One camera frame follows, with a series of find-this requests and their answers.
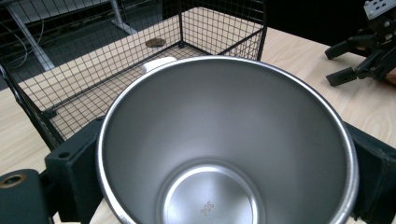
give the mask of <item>light wood surface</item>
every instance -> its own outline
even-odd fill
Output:
[[[396,118],[393,116],[396,88],[370,78],[331,87],[325,79],[327,75],[356,66],[363,58],[346,54],[329,61],[324,55],[326,48],[313,41],[269,29],[262,61],[301,78],[322,94],[343,120],[396,147]],[[45,169],[43,158],[48,153],[12,93],[0,91],[0,175],[22,168],[41,172]],[[92,223],[118,221],[102,202]]]

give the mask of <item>wire mesh basket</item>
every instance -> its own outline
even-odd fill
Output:
[[[0,10],[3,78],[50,149],[103,116],[143,63],[259,60],[266,34],[258,0],[6,0]]]

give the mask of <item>black clamp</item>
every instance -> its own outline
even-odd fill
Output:
[[[361,29],[358,35],[336,44],[325,51],[329,60],[355,49],[363,49],[368,57],[355,69],[349,67],[326,76],[332,86],[371,77],[383,80],[396,67],[396,7],[368,21],[369,28]]]

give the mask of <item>wire grid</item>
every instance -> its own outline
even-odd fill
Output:
[[[144,62],[206,54],[257,59],[265,24],[263,1],[119,1],[122,24],[136,31],[127,34],[114,22],[117,12],[108,1],[64,0],[73,7],[60,8],[51,2],[14,2],[7,11],[19,9],[54,67],[44,69],[12,15],[2,18],[0,49],[11,53],[2,51],[0,62],[41,111],[56,112],[50,122],[64,140],[104,115],[142,75]]]

